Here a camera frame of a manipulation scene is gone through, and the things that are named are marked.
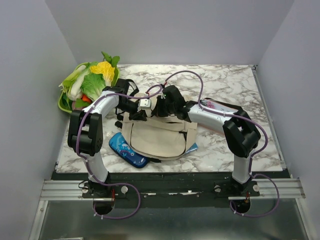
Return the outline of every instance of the red pepper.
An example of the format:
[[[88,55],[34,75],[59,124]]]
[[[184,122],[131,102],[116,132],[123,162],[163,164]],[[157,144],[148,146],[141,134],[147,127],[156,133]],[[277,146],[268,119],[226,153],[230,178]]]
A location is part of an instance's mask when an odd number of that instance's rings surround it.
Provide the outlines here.
[[[83,100],[84,102],[87,102],[87,103],[92,103],[91,99],[88,98],[88,97],[87,97],[86,95],[84,95],[84,94],[83,94],[83,96],[82,96],[82,100]]]

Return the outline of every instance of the screw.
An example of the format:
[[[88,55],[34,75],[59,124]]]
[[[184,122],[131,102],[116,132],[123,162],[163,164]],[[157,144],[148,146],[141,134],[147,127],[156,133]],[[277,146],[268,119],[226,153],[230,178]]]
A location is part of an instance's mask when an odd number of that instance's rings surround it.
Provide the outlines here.
[[[258,185],[253,185],[253,191],[255,191],[255,192],[259,192],[259,190],[260,190],[260,187],[258,186]]]

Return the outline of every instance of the fake vegetable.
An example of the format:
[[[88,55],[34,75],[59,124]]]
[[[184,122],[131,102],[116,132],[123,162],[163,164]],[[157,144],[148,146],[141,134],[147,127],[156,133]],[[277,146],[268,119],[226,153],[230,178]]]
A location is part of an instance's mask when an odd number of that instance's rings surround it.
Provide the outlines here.
[[[82,96],[82,100],[85,101],[85,102],[87,102],[87,103],[92,103],[91,99],[88,98],[86,95],[83,95],[83,96]]]
[[[62,87],[62,91],[64,93],[68,93],[72,85],[77,80],[78,76],[83,72],[83,70],[86,69],[86,65],[79,66],[76,70],[74,70],[69,76],[66,77],[66,79],[59,85],[59,87]]]
[[[115,77],[115,68],[107,61],[99,62],[96,66],[91,66],[90,71],[94,74],[102,74],[106,86],[111,86]]]
[[[89,73],[84,77],[81,90],[88,98],[95,101],[105,87],[106,84],[102,74]]]
[[[113,76],[113,80],[111,82],[111,86],[114,86],[116,85],[117,83],[117,79],[118,79],[118,74],[119,74],[119,71],[117,69],[117,64],[120,60],[120,57],[119,56],[114,56],[114,57],[111,57],[109,54],[105,53],[104,51],[101,52],[102,55],[103,55],[103,60],[107,61],[108,63],[111,64],[111,67],[115,68],[114,69],[114,76]]]
[[[89,64],[89,66],[77,77],[76,81],[73,83],[70,91],[67,93],[67,97],[75,101],[80,99],[83,96],[83,93],[80,89],[81,84],[83,83],[85,76],[90,73],[90,67],[97,65],[98,62],[93,61]]]
[[[81,109],[81,108],[85,108],[88,107],[90,105],[89,102],[83,101],[81,98],[78,98],[77,100],[75,100],[72,105],[74,104],[74,109]]]

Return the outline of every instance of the robotic arm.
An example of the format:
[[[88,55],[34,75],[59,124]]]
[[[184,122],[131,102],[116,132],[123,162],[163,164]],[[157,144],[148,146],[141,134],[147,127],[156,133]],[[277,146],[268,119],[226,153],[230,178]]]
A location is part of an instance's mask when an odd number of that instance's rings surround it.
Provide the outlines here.
[[[133,102],[125,97],[129,85],[128,80],[119,79],[116,86],[106,87],[102,91],[101,97],[90,106],[83,110],[74,110],[71,113],[67,142],[69,147],[76,152],[77,137],[80,132],[78,150],[87,158],[85,162],[92,172],[89,174],[90,181],[97,182],[93,178],[94,175],[100,182],[107,182],[108,171],[103,165],[100,153],[103,142],[102,119],[115,107],[129,112],[132,118],[138,119],[146,115],[145,110],[151,110],[151,114],[157,117],[176,115],[181,120],[196,122],[224,134],[228,147],[234,154],[232,178],[240,186],[251,180],[251,154],[258,146],[261,135],[253,123],[232,117],[238,115],[250,119],[240,106],[210,101],[210,107],[220,113],[214,114],[201,109],[195,101],[185,101],[177,87],[170,85],[163,88],[164,98],[158,96],[154,109],[151,109],[150,99]],[[80,123],[88,112],[90,113],[84,123],[89,125],[89,130],[82,130]]]

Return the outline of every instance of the cabbage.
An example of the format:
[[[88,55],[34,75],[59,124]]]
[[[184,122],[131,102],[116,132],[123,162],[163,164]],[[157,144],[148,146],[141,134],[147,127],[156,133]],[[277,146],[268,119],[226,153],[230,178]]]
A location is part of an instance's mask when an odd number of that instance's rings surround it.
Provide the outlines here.
[[[102,74],[89,73],[84,76],[84,80],[80,89],[92,101],[100,97],[102,90],[106,87],[106,83]]]

